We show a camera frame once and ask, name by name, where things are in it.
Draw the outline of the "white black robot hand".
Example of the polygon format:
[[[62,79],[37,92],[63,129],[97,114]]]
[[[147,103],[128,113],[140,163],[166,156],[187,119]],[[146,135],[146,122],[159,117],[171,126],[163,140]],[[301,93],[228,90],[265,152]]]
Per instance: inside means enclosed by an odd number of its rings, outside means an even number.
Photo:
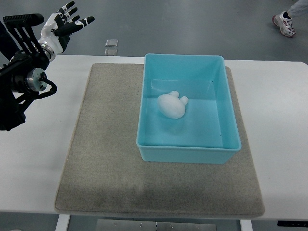
[[[71,1],[51,14],[41,30],[41,38],[38,42],[52,55],[63,53],[70,41],[70,36],[95,20],[93,16],[81,19],[79,15],[74,15],[77,12],[74,5],[75,2]]]

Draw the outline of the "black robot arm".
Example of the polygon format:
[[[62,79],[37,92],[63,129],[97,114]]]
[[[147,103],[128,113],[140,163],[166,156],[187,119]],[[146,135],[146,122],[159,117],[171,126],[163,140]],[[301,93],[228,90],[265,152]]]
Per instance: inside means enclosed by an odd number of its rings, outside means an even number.
[[[43,23],[41,14],[5,16],[4,25],[21,46],[0,70],[0,129],[10,131],[26,121],[25,110],[37,99],[57,92],[45,70],[50,59],[32,28]]]

